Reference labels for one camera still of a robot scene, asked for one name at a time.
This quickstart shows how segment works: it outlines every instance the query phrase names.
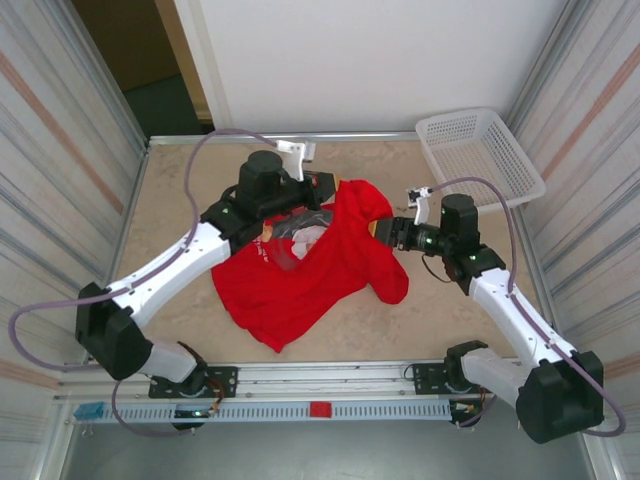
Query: white wall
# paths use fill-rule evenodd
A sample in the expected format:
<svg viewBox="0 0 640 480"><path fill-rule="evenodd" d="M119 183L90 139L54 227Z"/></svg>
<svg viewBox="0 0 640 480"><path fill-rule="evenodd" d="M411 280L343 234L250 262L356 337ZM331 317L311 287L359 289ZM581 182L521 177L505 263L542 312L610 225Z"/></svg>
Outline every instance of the white wall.
<svg viewBox="0 0 640 480"><path fill-rule="evenodd" d="M565 0L176 0L217 127L408 130L506 115Z"/></svg>

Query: red t-shirt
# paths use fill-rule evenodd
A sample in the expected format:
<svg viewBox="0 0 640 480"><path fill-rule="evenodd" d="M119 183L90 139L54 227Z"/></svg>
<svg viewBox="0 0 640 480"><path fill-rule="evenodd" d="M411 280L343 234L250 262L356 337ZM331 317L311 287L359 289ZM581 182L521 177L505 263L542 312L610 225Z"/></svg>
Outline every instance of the red t-shirt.
<svg viewBox="0 0 640 480"><path fill-rule="evenodd" d="M364 180L342 181L327 209L332 217L328 226L327 216L320 214L304 231L281 232L276 242L257 238L212 269L233 320L276 352L309 330L339 299L367 284L385 303L399 303L407 294L409 278L391 247L369 231L372 221L393 215L387 199ZM277 221L272 223L267 237L278 228ZM301 254L300 245L294 248L301 243L296 236L307 242L306 253Z"/></svg>

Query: beige tabletop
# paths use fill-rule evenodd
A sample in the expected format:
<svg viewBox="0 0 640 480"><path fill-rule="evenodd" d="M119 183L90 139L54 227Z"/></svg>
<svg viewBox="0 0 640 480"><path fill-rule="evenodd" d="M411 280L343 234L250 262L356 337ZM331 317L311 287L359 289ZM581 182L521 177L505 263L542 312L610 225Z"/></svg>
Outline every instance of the beige tabletop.
<svg viewBox="0 0 640 480"><path fill-rule="evenodd" d="M200 211L215 202L238 180L238 169L254 144L214 144L201 150L191 187ZM119 276L138 269L172 245L190 225L188 202L182 193L186 160L192 145L161 145L151 150ZM396 215L407 211L405 190L435 185L419 142L318 143L313 170L362 178L389 199ZM431 202L430 222L438 223L439 199ZM509 261L509 238L501 212L480 217L483 243ZM417 252L395 252L410 279L409 293L399 305L386 305L370 287L336 303L301 338L276 354L238 327L222 306L209 273L176 295L146 329L151 339L181 340L209 362L301 362L437 359L446 349L480 339L498 354L513 350L484 311L457 285L445 285L429 275ZM518 286L531 301L534 290L519 253ZM441 262L430 259L443 275Z"/></svg>

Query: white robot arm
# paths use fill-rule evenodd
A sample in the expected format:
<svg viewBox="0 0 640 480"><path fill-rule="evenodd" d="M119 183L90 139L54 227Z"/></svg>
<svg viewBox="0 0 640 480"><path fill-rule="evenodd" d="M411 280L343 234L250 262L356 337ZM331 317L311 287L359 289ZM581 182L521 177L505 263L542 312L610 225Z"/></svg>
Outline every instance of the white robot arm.
<svg viewBox="0 0 640 480"><path fill-rule="evenodd" d="M196 277L253 241L264 220L297 207L318 209L334 194L332 174L302 170L312 145L279 141L277 150L280 155L252 153L240 168L238 184L201 215L193 232L154 260L104 289L91 283L80 291L81 299L124 292L80 306L76 315L76 339L114 379L143 373L168 379L185 395L200 390L206 370L202 358L182 343L153 343L141 329Z"/></svg>
<svg viewBox="0 0 640 480"><path fill-rule="evenodd" d="M114 379L139 372L165 378L185 395L200 391L207 368L202 358L182 343L153 344L141 328L197 276L253 241L264 220L300 206L320 208L333 195L333 175L302 171L302 162L312 152L308 144L278 142L278 150L284 161L268 151L249 157L240 169L235 196L223 194L202 214L195 232L190 232L189 244L190 235L186 235L107 288L90 284L80 292L80 298L87 298L124 291L77 311L76 338ZM539 443L600 424L601 396L567 365L563 355L602 385L603 368L598 358L592 352L578 353L512 284L504 262L480 243L477 209L471 197L445 196L440 226L436 227L426 223L429 195L426 187L409 191L409 205L417 207L416 218L380 220L376 238L400 250L442 257L449 278L484 308L520 359L520 365L507 362L482 342L452 347L445 359L448 382L459 390L471 384L491 390L516 409L525 431ZM167 268L140 285L136 283L178 251L182 253Z"/></svg>
<svg viewBox="0 0 640 480"><path fill-rule="evenodd" d="M599 425L603 398L576 369L603 383L603 366L593 352L579 353L545 322L513 282L513 275L480 243L478 211L467 195L443 197L440 226L429 225L429 188L409 190L415 219L378 221L376 237L400 250L439 256L447 276L496 322L520 365L503 360L486 344L467 342L447 352L447 382L456 390L488 388L511 405L538 443Z"/></svg>

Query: wire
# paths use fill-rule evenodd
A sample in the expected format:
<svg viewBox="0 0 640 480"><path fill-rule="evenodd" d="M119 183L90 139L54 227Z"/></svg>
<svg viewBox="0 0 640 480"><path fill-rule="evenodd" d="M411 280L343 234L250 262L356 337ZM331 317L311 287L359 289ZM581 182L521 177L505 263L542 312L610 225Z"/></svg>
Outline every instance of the wire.
<svg viewBox="0 0 640 480"><path fill-rule="evenodd" d="M405 380L409 381L409 380L414 380L414 378L407 378L407 372L409 371L409 369L413 367L413 363L411 365L407 365L407 368L404 369L404 372L402 373L402 378L404 378Z"/></svg>
<svg viewBox="0 0 640 480"><path fill-rule="evenodd" d="M142 277L140 277L139 279L134 281L131 284L130 287L120 288L118 290L114 290L114 291L106 293L104 295L98 295L96 297L82 298L82 299L77 299L77 300L62 300L62 301L57 301L57 302L34 303L32 305L25 305L24 307L18 308L15 312L13 312L13 314L9 318L9 322L7 324L7 330L8 330L8 333L9 333L9 339L11 340L11 343L13 344L15 349L18 351L18 353L20 353L20 355L22 355L24 358L29 360L31 363L34 363L35 365L37 365L39 367L46 368L48 370L56 370L56 371L59 371L59 372L78 371L78 370L95 370L95 369L102 368L100 365L95 365L95 364L92 364L92 365L56 365L54 363L45 362L45 361L40 360L39 358L33 356L31 353L29 353L29 351L24 347L24 345L22 344L22 342L20 342L20 339L18 338L18 333L17 333L17 328L16 328L16 324L18 322L18 319L22 315L24 315L26 313L35 312L35 311L38 311L38 310L49 310L49 309L54 309L54 308L79 307L79 306L83 306L83 305L92 305L94 303L104 302L106 300L111 300L112 298L117 297L119 295L122 295L122 294L124 294L124 293L126 293L126 292L128 292L130 290L134 290L136 287L139 287L140 285L142 285L146 281L152 279L153 277L155 277L156 275L158 275L159 273L164 271L166 268L168 268L173 262L175 262L178 259L178 257L180 257L180 255L182 255L182 252L184 252L186 250L186 248L191 244L191 241L193 240L193 237L196 234L196 229L198 228L198 223L200 223L200 214L198 212L198 204L196 203L196 200L195 200L195 198L194 198L194 196L191 193L191 190L189 188L189 179L191 177L191 169L193 168L193 163L195 161L196 155L198 154L198 152L200 151L202 146L208 140L210 140L211 138L216 137L216 136L222 136L222 135L238 135L238 134L244 134L244 135L251 136L251 137L253 137L253 138L257 139L257 140L260 140L261 142L264 142L264 143L272 146L272 147L277 147L278 146L276 142L274 142L273 140L269 140L268 138L265 138L262 135L259 135L257 133L253 133L253 132L249 132L247 130L238 129L238 128L225 128L225 129L221 129L221 130L214 130L213 132L208 133L207 135L202 137L198 141L198 143L196 143L195 147L191 151L191 154L189 155L189 159L187 160L187 166L186 166L185 172L184 172L184 180L183 180L183 183L182 183L182 188L183 188L184 194L186 195L187 199L189 200L189 204L191 205L191 228L189 229L189 233L187 234L185 242L184 242L184 247L185 248L179 248L178 250L176 250L176 252L173 255L171 255L167 260L165 260L162 264L158 265L156 268L151 270L149 273L143 275Z"/></svg>
<svg viewBox="0 0 640 480"><path fill-rule="evenodd" d="M485 412L489 410L491 407L493 407L493 404L496 403L496 400L498 400L498 397L494 395L493 397L491 397L491 400L489 400L486 405L482 406L482 410L480 410L477 414L475 414L469 420L465 420L462 423L458 423L457 424L458 427L467 427L472 423L475 423L476 421L480 420L480 418L482 418Z"/></svg>
<svg viewBox="0 0 640 480"><path fill-rule="evenodd" d="M516 295L513 293L516 272L518 269L518 258L517 258L517 252L516 252L516 234L515 234L513 217L511 216L511 210L509 210L509 207L507 205L507 200L504 197L504 195L502 195L502 193L493 184L486 181L484 178L479 178L479 177L456 178L454 180L449 180L448 182L441 183L440 185L431 188L430 191L437 192L438 190L442 190L443 188L446 188L450 185L463 183L463 182L482 183L483 185L487 186L491 191L493 191L493 193L496 194L496 196L498 197L498 200L500 201L500 204L502 205L502 209L504 210L504 214L507 218L507 227L509 229L509 240L511 243L512 269L509 274L509 280L507 282L507 291L509 293L509 298L511 299L512 303L514 304L516 309L520 312L520 314L522 314L525 321L531 326L531 328L533 328L536 331L538 335L540 335L540 337L545 341L545 343L549 345L551 349L560 356L560 358L562 358L565 362L567 362L567 364L571 368L573 368L578 373L578 375L580 375L589 385L591 385L591 387L593 387L593 389L596 392L598 392L598 394L604 400L607 401L607 403L611 406L613 411L618 416L619 424L618 424L618 427L615 428L614 430L605 431L605 432L601 432L598 430L583 430L582 433L586 435L593 435L596 437L616 437L618 435L621 435L622 433L624 433L624 431L627 428L627 419L622 410L622 407L618 404L618 402L615 401L615 399L609 394L609 392L607 392L591 375L589 375L580 365L578 365L575 362L575 360L573 360L569 355L564 353L562 349L558 347L554 341L551 340L551 337L549 337L547 333L535 322L535 320L531 318L529 313L525 310L525 308L522 306L520 301L516 298ZM489 403L487 403L486 407L483 408L480 411L480 413L478 413L478 415L476 415L470 420L467 420L461 423L460 426L464 427L465 425L472 423L474 420L476 420L476 418L480 418L495 403L494 401L495 398L496 396L494 395L494 397L489 401Z"/></svg>
<svg viewBox="0 0 640 480"><path fill-rule="evenodd" d="M218 398L214 400L214 402L211 404L211 409L209 410L209 413L211 414L211 416L213 416L218 412L218 408L220 407L220 404L224 399L224 387L222 386L222 383L220 383L220 381L215 378L210 378L207 381L207 384L209 385L209 387L211 387L211 390L213 392L215 392L216 388L219 392Z"/></svg>
<svg viewBox="0 0 640 480"><path fill-rule="evenodd" d="M111 411L113 412L113 416L116 417L118 423L129 430L131 433L135 433L136 435L141 435L148 438L171 438L180 437L188 433L193 433L193 428L175 432L158 432L156 430L149 430L147 428L134 427L132 424L125 422L124 418L122 418L122 416L118 412L118 408L116 406L116 397L118 395L118 389L120 388L121 383L122 380L118 380L116 382L116 385L113 387L113 392L111 393Z"/></svg>
<svg viewBox="0 0 640 480"><path fill-rule="evenodd" d="M236 191L236 188L238 188L237 185L231 185L226 188L225 191L222 192L222 195L220 195L220 200L228 200L231 194Z"/></svg>
<svg viewBox="0 0 640 480"><path fill-rule="evenodd" d="M442 283L451 283L451 280L443 279L442 277L436 275L436 273L429 268L429 264L427 263L427 258L426 257L427 257L427 254L423 253L422 257L420 257L420 260L422 260L422 264L424 265L424 268L427 269L427 272L429 272L432 277L436 278L437 280L440 280Z"/></svg>

